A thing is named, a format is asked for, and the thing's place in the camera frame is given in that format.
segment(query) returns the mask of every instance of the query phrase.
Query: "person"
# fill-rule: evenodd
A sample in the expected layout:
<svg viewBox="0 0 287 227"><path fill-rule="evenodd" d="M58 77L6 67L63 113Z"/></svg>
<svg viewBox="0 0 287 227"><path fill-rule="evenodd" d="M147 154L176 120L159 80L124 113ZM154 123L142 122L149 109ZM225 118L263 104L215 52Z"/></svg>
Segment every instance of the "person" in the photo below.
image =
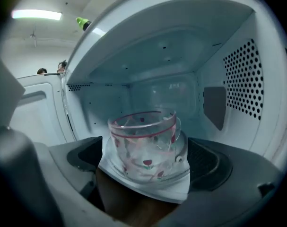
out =
<svg viewBox="0 0 287 227"><path fill-rule="evenodd" d="M47 73L47 70L45 68L40 68L38 71L37 71L37 74L44 74L44 73Z"/></svg>
<svg viewBox="0 0 287 227"><path fill-rule="evenodd" d="M57 72L64 72L64 70L65 70L67 64L68 64L68 63L66 62L66 60L60 62L60 63L58 64L58 70L57 70Z"/></svg>

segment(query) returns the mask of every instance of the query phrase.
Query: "green bottle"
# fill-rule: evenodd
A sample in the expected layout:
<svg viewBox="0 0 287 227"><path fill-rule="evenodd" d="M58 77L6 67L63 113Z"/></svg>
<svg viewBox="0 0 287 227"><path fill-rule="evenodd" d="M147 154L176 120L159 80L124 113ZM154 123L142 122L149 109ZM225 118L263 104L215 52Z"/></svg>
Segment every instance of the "green bottle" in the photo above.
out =
<svg viewBox="0 0 287 227"><path fill-rule="evenodd" d="M87 27L92 23L90 20L81 17L77 17L76 21L79 27L82 28L83 31L85 31Z"/></svg>

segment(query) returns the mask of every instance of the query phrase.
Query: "cup handle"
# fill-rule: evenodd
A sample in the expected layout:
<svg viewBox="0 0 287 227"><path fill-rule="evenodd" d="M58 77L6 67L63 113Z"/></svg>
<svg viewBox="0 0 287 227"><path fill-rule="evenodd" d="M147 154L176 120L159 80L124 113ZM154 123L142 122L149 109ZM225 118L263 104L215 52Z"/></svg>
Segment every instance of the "cup handle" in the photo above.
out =
<svg viewBox="0 0 287 227"><path fill-rule="evenodd" d="M176 137L175 140L178 140L179 136L180 136L180 132L181 132L181 120L176 117Z"/></svg>

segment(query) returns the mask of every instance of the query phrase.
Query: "ceiling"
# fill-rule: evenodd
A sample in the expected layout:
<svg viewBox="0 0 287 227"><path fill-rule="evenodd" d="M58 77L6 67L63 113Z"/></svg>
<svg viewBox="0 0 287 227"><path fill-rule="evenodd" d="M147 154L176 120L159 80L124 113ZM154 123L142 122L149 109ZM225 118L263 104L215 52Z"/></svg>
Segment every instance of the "ceiling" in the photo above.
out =
<svg viewBox="0 0 287 227"><path fill-rule="evenodd" d="M76 17L93 21L116 0L21 0L15 9L41 9L62 12L60 21L36 18L11 19L3 33L3 40L22 40L32 43L32 34L40 41L76 44L83 34Z"/></svg>

